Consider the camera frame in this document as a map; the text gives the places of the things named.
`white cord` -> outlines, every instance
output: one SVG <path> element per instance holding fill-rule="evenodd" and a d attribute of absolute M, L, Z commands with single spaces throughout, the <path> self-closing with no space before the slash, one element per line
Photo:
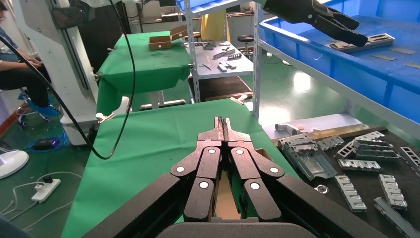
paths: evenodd
<path fill-rule="evenodd" d="M 29 207 L 25 208 L 25 210 L 21 211 L 19 214 L 17 214 L 16 216 L 12 217 L 9 221 L 11 222 L 12 220 L 14 220 L 16 217 L 22 215 L 24 212 L 28 211 L 29 209 L 31 209 L 33 206 L 35 206 L 35 204 L 37 204 L 37 202 L 32 203 L 32 205 L 30 205 Z"/>
<path fill-rule="evenodd" d="M 82 176 L 80 176 L 80 175 L 78 175 L 76 173 L 73 173 L 73 172 L 69 172 L 69 171 L 58 171 L 58 172 L 52 172 L 52 173 L 44 174 L 41 177 L 39 177 L 36 182 L 38 182 L 44 176 L 47 176 L 47 175 L 55 175 L 55 174 L 72 174 L 72 175 L 76 175 L 79 178 L 82 178 Z"/>
<path fill-rule="evenodd" d="M 3 214 L 3 212 L 5 212 L 7 209 L 9 209 L 9 207 L 11 207 L 13 205 L 13 203 L 14 203 L 14 201 L 12 200 L 10 202 L 10 204 L 3 211 L 1 211 L 0 213 Z"/>
<path fill-rule="evenodd" d="M 49 216 L 51 213 L 53 213 L 53 212 L 55 212 L 55 211 L 57 211 L 57 210 L 60 210 L 61 208 L 64 208 L 64 207 L 66 207 L 66 206 L 68 206 L 68 205 L 70 205 L 70 204 L 72 204 L 72 203 L 73 203 L 73 201 L 71 201 L 71 202 L 67 203 L 67 204 L 66 204 L 66 205 L 64 205 L 64 206 L 61 206 L 61 207 L 59 207 L 59 208 L 56 208 L 56 209 L 54 209 L 54 210 L 52 210 L 52 211 L 48 212 L 45 216 L 41 217 L 39 220 L 37 220 L 36 222 L 34 222 L 34 223 L 30 224 L 29 226 L 27 226 L 27 227 L 23 228 L 22 230 L 26 230 L 26 229 L 28 229 L 28 228 L 31 228 L 32 226 L 34 226 L 35 224 L 37 224 L 38 222 L 40 222 L 42 219 L 44 219 L 45 217 Z"/>
<path fill-rule="evenodd" d="M 15 201 L 14 209 L 12 209 L 12 210 L 4 213 L 3 215 L 7 215 L 7 214 L 9 214 L 9 213 L 11 213 L 11 212 L 13 212 L 13 211 L 15 211 L 17 209 L 17 195 L 16 195 L 16 189 L 17 188 L 20 188 L 20 187 L 23 187 L 23 186 L 27 186 L 27 185 L 31 185 L 31 184 L 38 184 L 38 183 L 45 184 L 44 182 L 38 182 L 37 181 L 37 182 L 30 182 L 30 183 L 26 183 L 26 184 L 23 184 L 23 185 L 19 185 L 19 186 L 14 187 L 13 188 L 13 196 L 14 196 L 14 201 Z"/>

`person's leg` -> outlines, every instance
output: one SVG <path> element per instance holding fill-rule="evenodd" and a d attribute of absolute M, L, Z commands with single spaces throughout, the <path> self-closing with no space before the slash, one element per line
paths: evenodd
<path fill-rule="evenodd" d="M 12 90 L 26 87 L 31 101 L 40 108 L 48 106 L 46 86 L 30 69 L 14 69 L 0 72 L 0 89 Z"/>

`white wall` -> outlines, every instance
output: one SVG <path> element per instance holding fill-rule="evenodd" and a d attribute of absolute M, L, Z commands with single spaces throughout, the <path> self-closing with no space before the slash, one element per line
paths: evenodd
<path fill-rule="evenodd" d="M 11 12 L 5 12 L 5 16 L 6 20 L 1 23 L 1 27 L 20 48 L 25 50 L 28 54 L 33 53 L 26 45 L 25 39 L 17 28 Z M 3 124 L 3 122 L 23 103 L 17 99 L 19 94 L 19 89 L 0 92 L 0 124 Z"/>

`green cloth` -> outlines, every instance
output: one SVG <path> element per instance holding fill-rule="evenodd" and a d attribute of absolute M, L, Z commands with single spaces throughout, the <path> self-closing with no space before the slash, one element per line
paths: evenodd
<path fill-rule="evenodd" d="M 250 114 L 229 99 L 132 113 L 113 157 L 91 153 L 62 238 L 78 238 L 122 206 L 143 188 L 193 152 L 197 135 L 214 128 L 214 117 L 229 117 L 232 129 L 251 136 L 286 173 L 292 167 Z M 124 115 L 101 124 L 94 147 L 109 154 Z"/>
<path fill-rule="evenodd" d="M 150 36 L 169 35 L 169 31 L 128 35 L 136 67 L 136 93 L 153 92 L 175 87 L 178 80 L 187 79 L 191 58 L 182 40 L 172 41 L 172 47 L 162 50 L 149 49 Z M 130 96 L 133 88 L 133 65 L 125 37 L 121 37 L 98 72 L 99 80 L 97 112 L 109 115 L 121 104 L 122 96 Z M 140 105 L 134 101 L 135 111 Z"/>

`power strip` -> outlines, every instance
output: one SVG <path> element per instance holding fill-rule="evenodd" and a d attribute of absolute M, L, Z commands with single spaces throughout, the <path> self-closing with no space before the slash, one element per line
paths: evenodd
<path fill-rule="evenodd" d="M 49 195 L 60 185 L 61 180 L 52 179 L 52 183 L 45 183 L 44 185 L 36 185 L 35 190 L 37 193 L 31 198 L 32 201 L 42 203 L 49 197 Z"/>

